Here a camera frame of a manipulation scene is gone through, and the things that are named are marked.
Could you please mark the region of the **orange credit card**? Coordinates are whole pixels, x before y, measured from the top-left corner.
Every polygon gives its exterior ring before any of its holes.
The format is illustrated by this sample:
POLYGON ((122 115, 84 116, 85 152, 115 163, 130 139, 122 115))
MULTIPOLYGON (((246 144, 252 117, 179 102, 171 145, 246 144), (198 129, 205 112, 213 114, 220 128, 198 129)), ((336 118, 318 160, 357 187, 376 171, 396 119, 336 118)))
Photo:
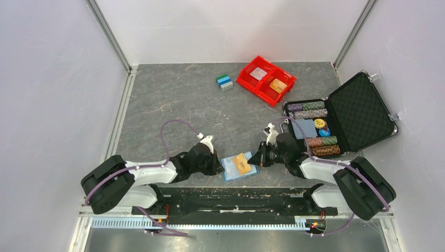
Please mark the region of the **orange credit card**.
POLYGON ((252 170, 251 165, 248 163, 248 160, 243 153, 234 156, 232 161, 240 175, 246 175, 252 170))
POLYGON ((278 94, 283 93, 287 86, 288 85, 285 82, 279 80, 278 78, 273 79, 269 84, 269 87, 278 94))

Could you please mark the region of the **blue card holder wallet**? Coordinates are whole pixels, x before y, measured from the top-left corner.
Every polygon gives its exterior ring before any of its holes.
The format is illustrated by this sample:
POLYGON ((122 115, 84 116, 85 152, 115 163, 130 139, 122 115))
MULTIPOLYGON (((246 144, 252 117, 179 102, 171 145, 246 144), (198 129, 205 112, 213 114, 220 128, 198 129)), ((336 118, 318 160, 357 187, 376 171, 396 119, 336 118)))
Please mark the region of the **blue card holder wallet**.
POLYGON ((232 181, 258 174, 259 168, 256 165, 248 164, 248 160, 252 156, 252 152, 245 152, 221 159, 220 163, 225 170, 223 180, 232 181))

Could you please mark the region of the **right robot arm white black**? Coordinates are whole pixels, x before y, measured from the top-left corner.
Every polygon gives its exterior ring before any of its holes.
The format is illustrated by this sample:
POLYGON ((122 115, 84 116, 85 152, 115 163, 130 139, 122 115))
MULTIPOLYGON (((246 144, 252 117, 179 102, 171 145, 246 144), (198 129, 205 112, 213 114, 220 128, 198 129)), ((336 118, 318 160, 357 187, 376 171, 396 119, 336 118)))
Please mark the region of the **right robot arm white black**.
POLYGON ((305 144, 289 133, 278 134, 272 142, 261 142, 248 163, 260 167, 283 164, 293 176, 319 180, 304 194, 303 208, 309 214, 326 208, 349 209, 368 221, 379 212, 389 211, 397 197, 394 188, 366 158, 321 159, 308 153, 305 144))

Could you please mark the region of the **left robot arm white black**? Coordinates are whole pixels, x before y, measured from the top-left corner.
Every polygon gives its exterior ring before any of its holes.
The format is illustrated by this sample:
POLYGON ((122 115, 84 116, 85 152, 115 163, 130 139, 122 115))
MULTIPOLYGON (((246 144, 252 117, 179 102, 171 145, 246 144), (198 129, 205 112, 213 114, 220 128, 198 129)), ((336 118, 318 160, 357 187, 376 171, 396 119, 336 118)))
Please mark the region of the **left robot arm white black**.
POLYGON ((198 143, 164 161, 131 162, 113 155, 81 180, 86 195, 84 203, 94 214, 104 214, 117 206, 141 207, 152 214, 165 207, 157 183, 185 181, 194 173, 214 176, 224 172, 217 152, 208 144, 198 143))

